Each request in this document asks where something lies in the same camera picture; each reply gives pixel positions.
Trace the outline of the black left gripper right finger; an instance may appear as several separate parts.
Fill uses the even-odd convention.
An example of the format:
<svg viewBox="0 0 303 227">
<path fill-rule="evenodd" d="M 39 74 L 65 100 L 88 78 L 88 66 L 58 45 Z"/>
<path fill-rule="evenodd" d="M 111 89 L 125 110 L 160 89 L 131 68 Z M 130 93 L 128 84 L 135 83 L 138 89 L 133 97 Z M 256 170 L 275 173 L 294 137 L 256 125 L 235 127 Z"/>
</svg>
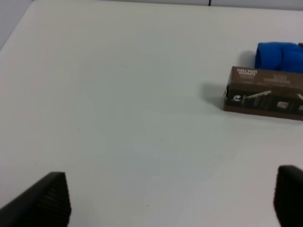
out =
<svg viewBox="0 0 303 227">
<path fill-rule="evenodd" d="M 274 209 L 280 226 L 303 225 L 303 171 L 295 166 L 280 166 L 276 177 Z"/>
</svg>

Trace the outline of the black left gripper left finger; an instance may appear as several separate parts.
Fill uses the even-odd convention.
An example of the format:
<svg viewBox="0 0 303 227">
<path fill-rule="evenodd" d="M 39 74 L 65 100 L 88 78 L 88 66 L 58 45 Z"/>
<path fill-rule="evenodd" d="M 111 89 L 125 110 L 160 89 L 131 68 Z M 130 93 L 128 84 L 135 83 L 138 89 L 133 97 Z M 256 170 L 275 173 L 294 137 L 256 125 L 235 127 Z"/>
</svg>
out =
<svg viewBox="0 0 303 227">
<path fill-rule="evenodd" d="M 66 227 L 71 202 L 64 172 L 50 172 L 0 209 L 2 227 Z"/>
</svg>

